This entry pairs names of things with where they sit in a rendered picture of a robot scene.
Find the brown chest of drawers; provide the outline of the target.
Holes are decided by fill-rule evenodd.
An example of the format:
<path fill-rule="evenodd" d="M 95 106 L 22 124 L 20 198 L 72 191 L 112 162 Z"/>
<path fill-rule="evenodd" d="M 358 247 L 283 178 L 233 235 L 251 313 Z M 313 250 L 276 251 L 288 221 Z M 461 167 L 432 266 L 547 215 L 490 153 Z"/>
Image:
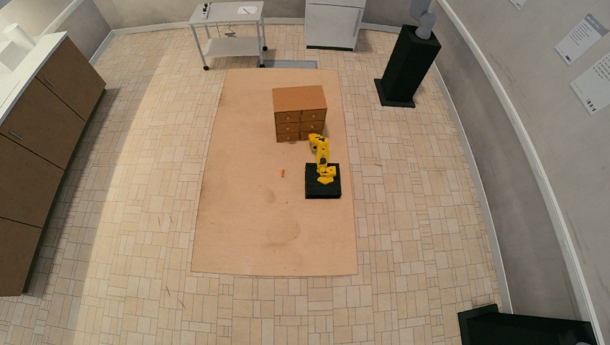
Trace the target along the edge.
<path fill-rule="evenodd" d="M 315 109 L 326 109 L 324 115 L 324 123 L 327 115 L 327 102 L 324 96 L 324 91 L 322 86 L 296 86 L 296 87 L 285 87 L 285 88 L 272 88 L 273 94 L 273 110 L 274 110 L 274 119 L 275 119 L 275 128 L 276 124 L 276 113 L 278 112 L 287 112 L 287 111 L 300 111 L 300 119 L 299 121 L 299 140 L 301 131 L 301 111 L 305 110 L 315 110 Z M 322 129 L 322 134 L 324 130 L 324 123 Z"/>

